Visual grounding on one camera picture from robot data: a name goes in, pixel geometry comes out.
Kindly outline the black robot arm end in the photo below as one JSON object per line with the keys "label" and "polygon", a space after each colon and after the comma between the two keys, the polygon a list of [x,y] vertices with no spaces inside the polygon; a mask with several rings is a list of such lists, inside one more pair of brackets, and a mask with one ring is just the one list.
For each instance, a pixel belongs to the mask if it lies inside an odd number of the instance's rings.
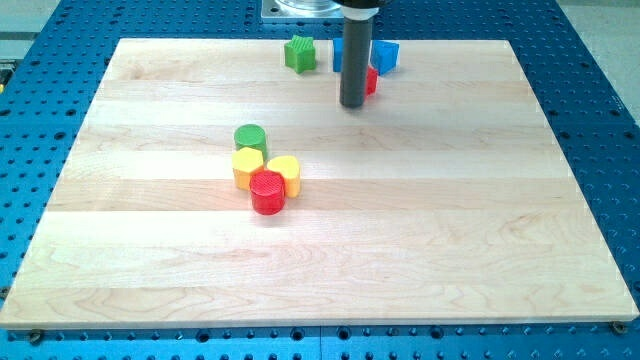
{"label": "black robot arm end", "polygon": [[364,21],[375,16],[381,8],[394,0],[333,0],[340,6],[343,16],[350,20]]}

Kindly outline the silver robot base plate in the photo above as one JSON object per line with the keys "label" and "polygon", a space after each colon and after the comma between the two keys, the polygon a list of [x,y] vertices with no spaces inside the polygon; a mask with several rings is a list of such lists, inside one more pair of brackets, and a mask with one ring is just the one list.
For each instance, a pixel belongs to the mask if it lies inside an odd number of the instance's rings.
{"label": "silver robot base plate", "polygon": [[341,21],[340,5],[332,0],[260,0],[264,23]]}

